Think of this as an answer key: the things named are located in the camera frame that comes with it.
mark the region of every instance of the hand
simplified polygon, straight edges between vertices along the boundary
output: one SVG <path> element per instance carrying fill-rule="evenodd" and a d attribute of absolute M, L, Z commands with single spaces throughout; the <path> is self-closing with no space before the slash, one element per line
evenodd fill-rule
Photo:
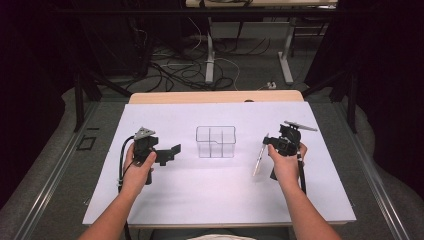
<path fill-rule="evenodd" d="M 140 194 L 141 189 L 144 187 L 149 171 L 153 171 L 153 168 L 151 167 L 153 163 L 155 163 L 156 153 L 152 151 L 147 157 L 146 161 L 140 167 L 132 164 L 133 155 L 134 143 L 132 143 L 128 148 L 127 156 L 125 158 L 124 169 L 127 169 L 130 164 L 131 166 L 125 173 L 121 193 L 135 199 L 137 195 Z"/>
<path fill-rule="evenodd" d="M 305 154 L 308 148 L 303 143 L 300 143 L 299 147 L 300 154 L 303 160 L 305 160 Z M 274 161 L 274 172 L 281 187 L 290 184 L 296 184 L 296 186 L 299 186 L 297 156 L 281 156 L 271 144 L 268 145 L 268 154 Z"/>

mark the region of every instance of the white paper sheet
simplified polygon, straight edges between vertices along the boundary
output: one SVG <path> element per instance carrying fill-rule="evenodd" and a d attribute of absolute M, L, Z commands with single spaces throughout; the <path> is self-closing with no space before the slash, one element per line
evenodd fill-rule
<path fill-rule="evenodd" d="M 290 224 L 278 182 L 269 178 L 267 150 L 252 176 L 264 136 L 278 137 L 284 120 L 319 129 L 307 102 L 126 105 L 83 224 L 92 224 L 116 197 L 122 144 L 141 126 L 156 131 L 156 149 L 181 144 L 181 153 L 165 167 L 154 165 L 153 183 L 134 203 L 129 224 Z M 199 158 L 198 126 L 235 126 L 234 158 Z M 308 147 L 309 199 L 329 222 L 356 220 L 321 132 L 300 131 Z"/>

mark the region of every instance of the transparent box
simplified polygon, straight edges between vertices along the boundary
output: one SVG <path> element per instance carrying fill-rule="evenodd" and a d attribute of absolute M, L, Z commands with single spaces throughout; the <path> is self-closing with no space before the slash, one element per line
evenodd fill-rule
<path fill-rule="evenodd" d="M 199 126 L 196 142 L 200 158 L 232 158 L 236 145 L 233 126 Z"/>

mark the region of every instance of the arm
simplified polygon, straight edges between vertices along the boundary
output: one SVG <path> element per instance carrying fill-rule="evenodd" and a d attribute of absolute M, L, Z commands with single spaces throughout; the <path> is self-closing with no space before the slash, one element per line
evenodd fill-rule
<path fill-rule="evenodd" d="M 301 143 L 303 158 L 306 151 L 306 146 Z M 296 156 L 283 157 L 272 145 L 268 145 L 268 153 L 274 161 L 275 175 L 286 198 L 297 239 L 340 239 L 300 189 Z"/>
<path fill-rule="evenodd" d="M 131 144 L 127 151 L 124 169 L 130 166 L 133 151 L 134 145 Z M 121 192 L 79 239 L 119 239 L 131 207 L 137 195 L 141 192 L 155 159 L 156 153 L 151 152 L 142 166 L 131 165 L 128 168 Z"/>

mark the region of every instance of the table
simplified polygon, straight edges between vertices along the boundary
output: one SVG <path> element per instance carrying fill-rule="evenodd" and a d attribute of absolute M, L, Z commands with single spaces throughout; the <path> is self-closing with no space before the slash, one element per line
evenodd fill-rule
<path fill-rule="evenodd" d="M 273 164 L 266 153 L 259 175 L 252 176 L 263 137 L 267 132 L 278 136 L 279 124 L 284 120 L 318 128 L 309 104 L 302 101 L 297 91 L 133 95 L 123 112 L 83 224 L 92 224 L 117 195 L 122 143 L 144 126 L 156 131 L 157 149 L 181 144 L 182 150 L 166 167 L 154 166 L 153 183 L 144 187 L 134 203 L 128 218 L 130 226 L 291 225 L 279 184 L 269 178 Z M 224 124 L 236 127 L 234 158 L 199 158 L 196 127 Z M 302 142 L 309 148 L 305 175 L 312 203 L 331 224 L 355 221 L 320 132 L 302 131 Z"/>
<path fill-rule="evenodd" d="M 187 7 L 200 7 L 200 0 L 186 0 Z M 242 7 L 244 2 L 225 3 L 204 1 L 207 8 L 227 8 Z M 327 6 L 337 4 L 337 0 L 253 0 L 249 7 L 308 7 L 308 6 Z M 237 38 L 238 22 L 212 22 L 209 18 L 210 33 L 208 33 L 208 59 L 206 65 L 206 83 L 213 82 L 213 69 L 215 52 L 213 51 L 213 38 Z M 275 39 L 285 39 L 282 52 L 278 52 L 281 69 L 283 71 L 286 84 L 293 84 L 293 78 L 290 67 L 287 62 L 287 56 L 290 44 L 293 38 L 296 18 L 290 18 L 289 22 L 245 22 L 239 38 L 263 38 L 267 36 Z"/>

